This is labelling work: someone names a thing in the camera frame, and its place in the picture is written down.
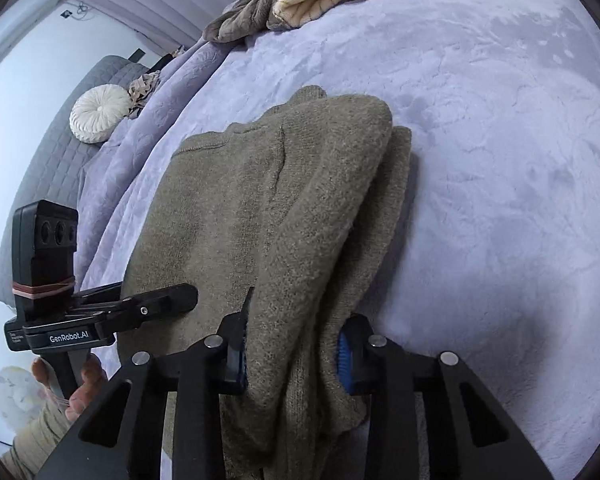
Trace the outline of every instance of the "beige sleeve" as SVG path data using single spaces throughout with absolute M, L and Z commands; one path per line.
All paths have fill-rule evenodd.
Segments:
M 70 427 L 64 412 L 48 400 L 38 418 L 13 439 L 2 462 L 18 480 L 32 480 Z

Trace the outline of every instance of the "lavender plush blanket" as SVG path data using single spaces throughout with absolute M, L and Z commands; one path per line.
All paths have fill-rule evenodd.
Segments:
M 572 480 L 600 443 L 600 31 L 579 1 L 351 2 L 180 65 L 89 168 L 83 288 L 123 278 L 186 137 L 308 84 L 375 95 L 413 131 L 413 180 L 360 310 L 411 351 L 458 352 Z M 328 478 L 362 478 L 364 442 Z

